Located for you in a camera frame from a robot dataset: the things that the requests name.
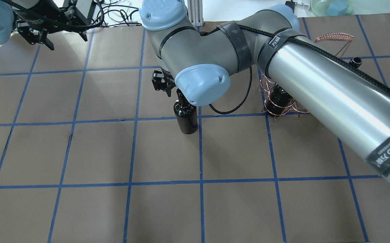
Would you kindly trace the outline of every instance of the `blue block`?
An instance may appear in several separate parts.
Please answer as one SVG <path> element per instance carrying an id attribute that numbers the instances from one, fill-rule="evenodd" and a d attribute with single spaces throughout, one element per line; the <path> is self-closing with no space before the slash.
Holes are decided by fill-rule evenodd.
<path id="1" fill-rule="evenodd" d="M 328 16 L 342 16 L 345 15 L 348 8 L 349 4 L 344 0 L 336 0 L 329 6 L 326 13 Z"/>

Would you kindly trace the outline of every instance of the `black bottle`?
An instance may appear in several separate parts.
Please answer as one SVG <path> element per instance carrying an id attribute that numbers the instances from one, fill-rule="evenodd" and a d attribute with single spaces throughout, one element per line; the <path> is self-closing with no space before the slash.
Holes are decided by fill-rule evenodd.
<path id="1" fill-rule="evenodd" d="M 177 89 L 178 100 L 174 104 L 174 113 L 178 126 L 184 134 L 192 134 L 198 129 L 196 106 L 192 106 L 184 97 L 183 92 Z"/>
<path id="2" fill-rule="evenodd" d="M 281 116 L 291 100 L 292 96 L 276 84 L 270 93 L 270 99 L 266 105 L 266 110 L 269 111 L 268 115 L 272 117 Z"/>

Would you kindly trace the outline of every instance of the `grid on floor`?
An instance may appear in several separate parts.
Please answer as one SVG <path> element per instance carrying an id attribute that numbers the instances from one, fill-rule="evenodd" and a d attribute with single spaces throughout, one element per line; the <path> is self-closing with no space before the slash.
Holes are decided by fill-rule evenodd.
<path id="1" fill-rule="evenodd" d="M 390 86 L 390 14 L 301 24 L 354 35 L 347 54 Z M 50 37 L 0 46 L 0 242 L 390 242 L 390 185 L 311 115 L 274 122 L 252 90 L 181 134 L 141 27 Z"/>

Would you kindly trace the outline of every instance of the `copper wire spring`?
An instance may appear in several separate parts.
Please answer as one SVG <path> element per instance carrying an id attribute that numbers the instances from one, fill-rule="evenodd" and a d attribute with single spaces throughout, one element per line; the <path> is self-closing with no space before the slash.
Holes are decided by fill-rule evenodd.
<path id="1" fill-rule="evenodd" d="M 263 85 L 263 80 L 264 79 L 266 80 L 265 81 L 266 88 L 264 88 L 264 85 Z M 267 76 L 265 74 L 263 74 L 262 77 L 261 77 L 261 80 L 259 80 L 258 91 L 264 92 L 266 94 L 266 98 L 264 100 L 264 106 L 263 106 L 261 112 L 268 112 L 269 114 L 271 114 L 271 115 L 273 115 L 275 117 L 275 120 L 276 120 L 276 116 L 278 116 L 280 118 L 281 116 L 287 114 L 290 110 L 294 110 L 295 112 L 297 112 L 297 115 L 298 115 L 299 119 L 301 119 L 300 114 L 308 114 L 309 113 L 308 111 L 301 111 L 299 108 L 297 108 L 297 104 L 295 103 L 295 99 L 294 98 L 285 107 L 278 106 L 277 104 L 272 102 L 271 99 L 270 99 L 270 94 L 272 93 L 272 89 L 273 89 L 273 87 L 275 87 L 275 85 L 276 85 L 276 83 L 271 81 L 269 78 L 267 78 Z M 281 114 L 273 114 L 272 112 L 267 110 L 267 104 L 268 103 L 272 103 L 276 107 L 283 108 L 284 111 Z"/>
<path id="2" fill-rule="evenodd" d="M 336 32 L 336 33 L 329 33 L 324 34 L 315 39 L 315 43 L 322 42 L 322 41 L 343 41 L 346 42 L 346 44 L 340 49 L 340 51 L 337 52 L 335 56 L 337 56 L 342 50 L 342 55 L 340 58 L 343 57 L 343 54 L 345 54 L 346 50 L 348 49 L 349 45 L 351 45 L 351 42 L 354 40 L 354 37 L 352 35 L 342 33 L 342 32 Z"/>

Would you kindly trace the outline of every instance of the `black cable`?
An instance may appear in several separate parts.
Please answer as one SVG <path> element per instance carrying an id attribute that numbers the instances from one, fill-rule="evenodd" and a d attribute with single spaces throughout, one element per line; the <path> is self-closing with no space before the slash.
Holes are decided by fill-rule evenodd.
<path id="1" fill-rule="evenodd" d="M 17 3 L 12 2 L 11 0 L 0 0 L 0 1 L 5 2 L 5 3 L 7 3 L 10 6 L 14 6 L 15 8 L 20 9 L 21 11 L 27 12 L 28 14 L 30 14 L 30 15 L 38 18 L 38 19 L 41 19 L 41 20 L 43 20 L 43 21 L 45 21 L 47 23 L 50 23 L 50 24 L 52 24 L 54 26 L 57 26 L 59 28 L 64 29 L 65 31 L 69 31 L 69 32 L 84 32 L 87 29 L 93 29 L 93 28 L 99 27 L 104 22 L 104 13 L 103 13 L 102 5 L 100 4 L 100 0 L 96 0 L 96 3 L 99 6 L 100 13 L 102 14 L 102 18 L 101 18 L 99 23 L 96 23 L 94 25 L 89 25 L 89 26 L 74 26 L 74 25 L 69 25 L 69 24 L 66 24 L 66 23 L 60 23 L 59 21 L 51 20 L 50 18 L 47 18 L 47 17 L 39 15 L 36 12 L 33 12 L 33 11 L 29 10 L 29 9 L 26 9 L 23 6 L 21 6 L 21 5 L 17 4 Z"/>
<path id="2" fill-rule="evenodd" d="M 246 96 L 244 97 L 243 101 L 242 101 L 237 107 L 235 107 L 234 109 L 232 109 L 232 110 L 230 110 L 230 111 L 227 111 L 227 112 L 218 111 L 212 104 L 210 104 L 209 106 L 210 106 L 210 108 L 211 108 L 213 111 L 215 111 L 216 113 L 221 114 L 221 115 L 227 115 L 227 114 L 229 114 L 229 113 L 232 113 L 232 112 L 238 110 L 238 108 L 240 108 L 240 107 L 244 104 L 244 102 L 246 101 L 246 99 L 247 99 L 248 96 L 249 96 L 250 88 L 251 88 L 251 86 L 252 86 L 252 66 L 250 66 L 249 71 L 250 71 L 249 86 L 248 86 L 248 90 L 247 90 L 247 92 L 246 92 Z"/>
<path id="3" fill-rule="evenodd" d="M 104 26 L 104 25 L 101 25 L 101 27 L 103 28 L 106 28 L 106 27 L 112 27 L 112 26 L 118 26 L 118 25 L 122 25 L 122 24 L 125 24 L 127 26 L 130 26 L 131 24 L 135 24 L 135 26 L 142 26 L 141 23 L 138 23 L 138 22 L 132 22 L 132 15 L 135 13 L 135 12 L 138 12 L 139 11 L 139 8 L 136 8 L 136 7 L 132 7 L 132 6 L 127 6 L 127 5 L 119 5 L 119 4 L 115 4 L 115 3 L 105 3 L 107 6 L 103 7 L 103 9 L 107 9 L 107 8 L 110 8 L 110 7 L 127 7 L 127 8 L 131 8 L 131 9 L 134 9 L 132 12 L 130 12 L 130 14 L 128 14 L 124 9 L 110 9 L 108 11 L 106 11 L 104 14 L 108 15 L 108 17 L 113 20 L 114 22 L 116 22 L 117 24 L 113 24 L 113 25 L 108 25 L 108 26 Z M 109 13 L 110 12 L 119 12 L 120 13 L 120 16 L 123 20 L 115 20 L 113 19 L 112 17 L 110 17 Z M 93 21 L 93 23 L 97 22 L 99 20 L 99 13 L 96 15 L 96 20 Z"/>
<path id="4" fill-rule="evenodd" d="M 275 35 L 272 34 L 272 33 L 269 33 L 269 32 L 266 32 L 266 31 L 262 31 L 262 30 L 259 30 L 259 29 L 254 29 L 254 28 L 251 28 L 251 27 L 248 27 L 248 26 L 243 26 L 243 25 L 238 25 L 240 26 L 241 29 L 244 29 L 246 31 L 249 31 L 249 32 L 253 32 L 253 33 L 256 33 L 256 34 L 261 34 L 261 35 L 264 35 L 264 36 L 267 36 L 267 37 L 274 37 Z M 307 43 L 307 42 L 304 42 L 302 40 L 298 40 L 296 38 L 293 38 L 293 37 L 290 37 L 288 38 L 288 41 L 291 42 L 291 43 L 294 43 L 294 44 L 297 44 L 297 45 L 300 45 L 300 46 L 303 46 L 303 47 L 306 47 L 312 51 L 315 51 L 317 52 L 318 54 L 336 62 L 337 64 L 339 64 L 340 66 L 343 66 L 344 68 L 350 70 L 351 72 L 353 72 L 354 74 L 358 75 L 359 77 L 365 79 L 366 81 L 368 81 L 369 83 L 375 85 L 377 88 L 380 88 L 381 90 L 383 90 L 384 92 L 386 92 L 387 94 L 390 95 L 390 88 L 385 86 L 383 83 L 381 83 L 380 81 L 377 81 L 376 79 L 372 78 L 371 76 L 369 76 L 368 74 L 364 73 L 363 71 L 355 68 L 354 66 L 348 64 L 347 62 L 343 61 L 342 59 L 324 51 L 323 49 L 320 49 L 318 48 L 317 46 L 314 46 L 310 43 Z"/>
<path id="5" fill-rule="evenodd" d="M 219 30 L 220 30 L 220 29 L 219 29 L 218 27 L 216 27 L 215 29 L 213 29 L 212 31 L 210 31 L 207 35 L 213 34 L 214 32 L 219 31 Z"/>

